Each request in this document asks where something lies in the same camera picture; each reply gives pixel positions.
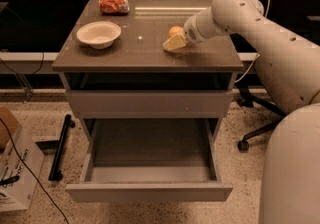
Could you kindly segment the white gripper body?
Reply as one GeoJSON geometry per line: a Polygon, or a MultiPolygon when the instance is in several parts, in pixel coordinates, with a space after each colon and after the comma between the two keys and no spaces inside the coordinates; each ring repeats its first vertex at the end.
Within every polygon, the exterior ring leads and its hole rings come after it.
{"type": "Polygon", "coordinates": [[[183,30],[188,42],[198,44],[208,39],[205,35],[207,18],[204,15],[193,15],[184,24],[183,30]]]}

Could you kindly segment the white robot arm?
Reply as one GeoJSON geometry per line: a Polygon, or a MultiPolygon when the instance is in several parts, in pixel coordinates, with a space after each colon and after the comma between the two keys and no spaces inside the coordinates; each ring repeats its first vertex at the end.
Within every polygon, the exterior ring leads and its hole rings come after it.
{"type": "Polygon", "coordinates": [[[320,224],[320,47],[266,18],[258,0],[212,0],[163,47],[231,34],[259,54],[260,81],[286,114],[268,142],[258,224],[320,224]]]}

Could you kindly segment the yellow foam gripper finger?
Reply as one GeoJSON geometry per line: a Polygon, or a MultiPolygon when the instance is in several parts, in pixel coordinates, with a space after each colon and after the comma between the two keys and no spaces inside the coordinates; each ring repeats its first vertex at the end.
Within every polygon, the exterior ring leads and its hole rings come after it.
{"type": "Polygon", "coordinates": [[[187,45],[187,42],[182,33],[176,33],[172,35],[163,43],[163,47],[166,51],[173,51],[176,49],[180,49],[185,47],[186,45],[187,45]]]}

